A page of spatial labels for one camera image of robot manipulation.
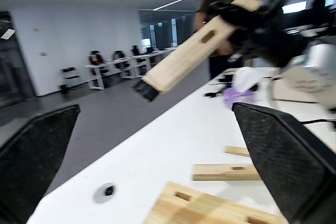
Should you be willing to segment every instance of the wooden block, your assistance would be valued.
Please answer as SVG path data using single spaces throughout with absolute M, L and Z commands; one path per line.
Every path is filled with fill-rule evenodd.
M 277 224 L 277 216 L 168 182 L 144 224 Z
M 250 153 L 247 148 L 227 146 L 224 150 L 225 153 L 234 154 L 238 156 L 249 157 Z
M 257 10 L 263 4 L 260 0 L 234 0 L 233 3 L 250 11 Z M 224 22 L 220 17 L 213 18 L 152 68 L 142 78 L 143 81 L 160 92 L 171 90 L 214 52 L 223 40 L 229 38 L 235 29 L 234 26 Z
M 253 164 L 195 165 L 193 180 L 261 180 Z
M 287 221 L 286 218 L 282 215 L 282 213 L 279 213 L 279 214 L 278 214 L 277 224 L 288 224 L 288 221 Z

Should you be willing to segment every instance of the office room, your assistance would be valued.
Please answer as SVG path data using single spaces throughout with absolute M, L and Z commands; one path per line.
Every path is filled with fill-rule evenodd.
M 0 0 L 0 223 L 336 223 L 336 0 Z

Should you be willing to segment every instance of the white wall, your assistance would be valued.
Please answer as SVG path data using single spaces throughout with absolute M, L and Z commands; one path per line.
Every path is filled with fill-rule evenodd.
M 10 12 L 38 96 L 59 90 L 62 68 L 76 67 L 88 81 L 91 75 L 84 66 L 92 50 L 109 61 L 115 50 L 131 55 L 132 45 L 141 46 L 135 8 L 33 5 L 16 6 Z

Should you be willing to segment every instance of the rectangular slot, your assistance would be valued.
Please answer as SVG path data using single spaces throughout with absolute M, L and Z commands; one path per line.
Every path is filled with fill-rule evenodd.
M 214 30 L 210 30 L 203 38 L 202 43 L 207 43 L 209 40 L 211 40 L 216 35 L 216 32 Z
M 257 219 L 255 217 L 247 217 L 247 223 L 249 224 L 269 224 L 268 222 L 264 221 L 264 220 L 260 220 L 260 219 Z
M 232 167 L 231 170 L 245 170 L 246 167 L 243 166 L 236 166 L 236 167 Z
M 191 196 L 190 195 L 187 195 L 187 194 L 184 194 L 184 193 L 180 193 L 180 192 L 176 192 L 175 193 L 175 196 L 180 198 L 180 199 L 184 199 L 186 201 L 190 201 L 191 200 Z

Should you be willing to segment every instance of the wooden tray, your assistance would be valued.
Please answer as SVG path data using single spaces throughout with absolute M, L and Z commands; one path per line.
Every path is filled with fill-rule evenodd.
M 168 182 L 144 224 L 282 224 L 278 217 Z

